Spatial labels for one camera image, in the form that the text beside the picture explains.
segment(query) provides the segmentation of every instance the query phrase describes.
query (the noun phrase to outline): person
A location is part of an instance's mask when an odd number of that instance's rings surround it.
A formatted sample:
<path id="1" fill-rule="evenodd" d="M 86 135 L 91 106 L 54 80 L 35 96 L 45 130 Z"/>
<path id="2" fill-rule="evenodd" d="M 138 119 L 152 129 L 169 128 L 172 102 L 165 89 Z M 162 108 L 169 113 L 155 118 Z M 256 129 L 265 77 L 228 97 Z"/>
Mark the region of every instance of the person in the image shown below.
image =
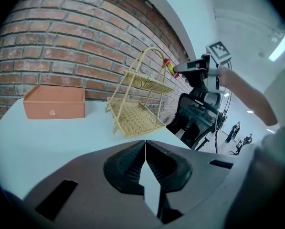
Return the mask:
<path id="1" fill-rule="evenodd" d="M 229 143 L 229 142 L 231 141 L 232 136 L 234 136 L 234 138 L 236 137 L 236 135 L 237 135 L 238 132 L 240 131 L 240 124 L 241 124 L 241 123 L 240 123 L 240 121 L 239 121 L 236 125 L 234 125 L 234 126 L 232 127 L 232 130 L 230 131 L 228 137 L 227 137 L 226 140 L 225 140 L 226 143 Z"/>
<path id="2" fill-rule="evenodd" d="M 267 101 L 266 97 L 257 89 L 249 85 L 236 72 L 226 68 L 220 67 L 217 70 L 220 84 L 226 87 L 233 94 L 235 94 L 255 115 L 257 115 L 267 126 L 277 124 L 277 118 Z"/>
<path id="3" fill-rule="evenodd" d="M 246 145 L 246 144 L 249 144 L 253 141 L 253 134 L 249 134 L 249 136 L 247 136 L 246 138 L 244 138 L 243 140 L 243 146 Z"/>

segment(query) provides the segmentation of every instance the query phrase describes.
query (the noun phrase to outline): ceiling light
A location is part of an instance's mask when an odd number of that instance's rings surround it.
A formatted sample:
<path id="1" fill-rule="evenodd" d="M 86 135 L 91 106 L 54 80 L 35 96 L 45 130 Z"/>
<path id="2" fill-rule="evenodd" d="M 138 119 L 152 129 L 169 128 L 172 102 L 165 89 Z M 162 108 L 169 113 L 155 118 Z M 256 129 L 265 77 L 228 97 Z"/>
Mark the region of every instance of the ceiling light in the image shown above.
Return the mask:
<path id="1" fill-rule="evenodd" d="M 274 62 L 276 59 L 280 57 L 281 54 L 283 54 L 284 51 L 285 51 L 285 36 L 283 37 L 279 45 L 276 47 L 274 52 L 272 52 L 272 54 L 268 58 Z"/>
<path id="2" fill-rule="evenodd" d="M 273 132 L 272 130 L 270 130 L 270 129 L 267 129 L 267 131 L 269 131 L 269 132 L 271 132 L 271 133 L 274 133 L 275 134 L 275 132 Z"/>

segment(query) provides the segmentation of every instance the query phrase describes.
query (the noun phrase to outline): human arm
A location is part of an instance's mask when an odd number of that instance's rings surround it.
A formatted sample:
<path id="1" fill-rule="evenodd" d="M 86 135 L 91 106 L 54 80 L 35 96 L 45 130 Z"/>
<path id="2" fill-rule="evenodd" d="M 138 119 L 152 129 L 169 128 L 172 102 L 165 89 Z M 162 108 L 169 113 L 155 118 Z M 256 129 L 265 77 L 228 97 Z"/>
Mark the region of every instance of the human arm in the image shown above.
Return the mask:
<path id="1" fill-rule="evenodd" d="M 270 104 L 260 91 L 250 86 L 237 73 L 225 67 L 218 69 L 218 77 L 221 86 L 235 94 L 267 126 L 277 124 L 276 116 Z"/>

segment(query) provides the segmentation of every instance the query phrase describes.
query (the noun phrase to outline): white ceiling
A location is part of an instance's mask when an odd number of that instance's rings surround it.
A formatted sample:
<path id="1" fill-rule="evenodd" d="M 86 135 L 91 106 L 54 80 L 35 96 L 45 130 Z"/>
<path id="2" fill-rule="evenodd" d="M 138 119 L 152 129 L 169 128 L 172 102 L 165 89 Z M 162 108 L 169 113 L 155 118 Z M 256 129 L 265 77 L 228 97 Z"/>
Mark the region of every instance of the white ceiling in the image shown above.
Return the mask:
<path id="1" fill-rule="evenodd" d="M 213 8 L 232 69 L 264 92 L 285 67 L 285 53 L 268 59 L 285 33 L 284 21 L 268 0 L 213 0 Z"/>

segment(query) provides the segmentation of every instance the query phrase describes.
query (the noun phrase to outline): wooden box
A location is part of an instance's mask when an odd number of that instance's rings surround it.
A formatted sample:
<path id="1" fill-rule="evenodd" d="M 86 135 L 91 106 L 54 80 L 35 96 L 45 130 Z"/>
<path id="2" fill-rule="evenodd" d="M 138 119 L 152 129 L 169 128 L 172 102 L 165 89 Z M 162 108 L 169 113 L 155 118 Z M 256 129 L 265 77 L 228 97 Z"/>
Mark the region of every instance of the wooden box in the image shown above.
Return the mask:
<path id="1" fill-rule="evenodd" d="M 85 91 L 78 87 L 37 85 L 23 99 L 28 119 L 85 117 Z"/>

